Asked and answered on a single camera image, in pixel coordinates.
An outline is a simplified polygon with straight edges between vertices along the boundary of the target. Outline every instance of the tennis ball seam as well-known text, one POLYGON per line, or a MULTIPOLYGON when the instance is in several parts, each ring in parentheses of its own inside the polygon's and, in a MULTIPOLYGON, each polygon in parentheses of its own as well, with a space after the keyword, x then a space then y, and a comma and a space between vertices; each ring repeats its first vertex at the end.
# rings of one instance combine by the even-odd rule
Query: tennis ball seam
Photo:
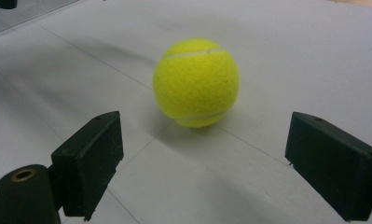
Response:
POLYGON ((225 109, 225 110, 222 110, 222 111, 219 111, 219 112, 215 112, 215 113, 212 113, 210 115, 203 115, 203 116, 196 116, 196 117, 190 117, 190 118, 182 118, 182 119, 176 119, 176 118, 172 118, 176 121, 191 121, 191 120, 196 120, 196 119, 209 119, 209 118, 212 118, 212 117, 215 117, 215 116, 218 116, 218 115, 222 115, 222 114, 225 114, 227 113, 228 109, 225 109))
POLYGON ((169 55, 169 56, 163 57, 162 60, 173 59, 173 58, 192 57, 192 56, 197 56, 197 55, 219 53, 219 52, 223 52, 223 51, 226 51, 226 50, 225 49, 205 49, 205 50, 201 50, 201 51, 193 51, 193 52, 185 52, 185 53, 169 55))

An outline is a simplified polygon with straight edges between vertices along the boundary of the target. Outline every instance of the tennis ball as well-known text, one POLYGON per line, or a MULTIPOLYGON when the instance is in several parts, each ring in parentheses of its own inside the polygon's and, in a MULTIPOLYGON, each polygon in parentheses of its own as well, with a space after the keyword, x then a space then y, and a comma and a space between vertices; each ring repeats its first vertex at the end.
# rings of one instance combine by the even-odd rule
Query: tennis ball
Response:
POLYGON ((171 46, 158 62, 153 89, 162 112, 180 125, 216 123, 234 105, 239 72, 231 55, 204 38, 171 46))

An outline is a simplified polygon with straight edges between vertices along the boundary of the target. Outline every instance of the white table surface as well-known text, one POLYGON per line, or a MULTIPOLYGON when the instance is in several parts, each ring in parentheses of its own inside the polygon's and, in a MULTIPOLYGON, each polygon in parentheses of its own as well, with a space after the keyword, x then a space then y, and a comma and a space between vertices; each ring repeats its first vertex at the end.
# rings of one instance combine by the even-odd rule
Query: white table surface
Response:
POLYGON ((372 7, 83 0, 0 34, 0 177, 50 165, 114 110, 125 159, 90 223, 346 223, 284 150, 293 111, 372 146, 372 7), (190 37, 218 42, 241 72, 237 103, 201 130, 167 119, 151 84, 166 48, 190 37))

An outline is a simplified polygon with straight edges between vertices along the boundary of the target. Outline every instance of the yellow tennis ball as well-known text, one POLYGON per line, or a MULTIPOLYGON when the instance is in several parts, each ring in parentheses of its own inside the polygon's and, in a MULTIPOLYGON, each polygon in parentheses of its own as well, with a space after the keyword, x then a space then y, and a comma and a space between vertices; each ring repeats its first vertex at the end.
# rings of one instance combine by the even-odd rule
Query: yellow tennis ball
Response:
POLYGON ((158 106, 186 127, 216 123, 234 105, 239 72, 231 55, 204 38, 171 46, 158 62, 153 88, 158 106))

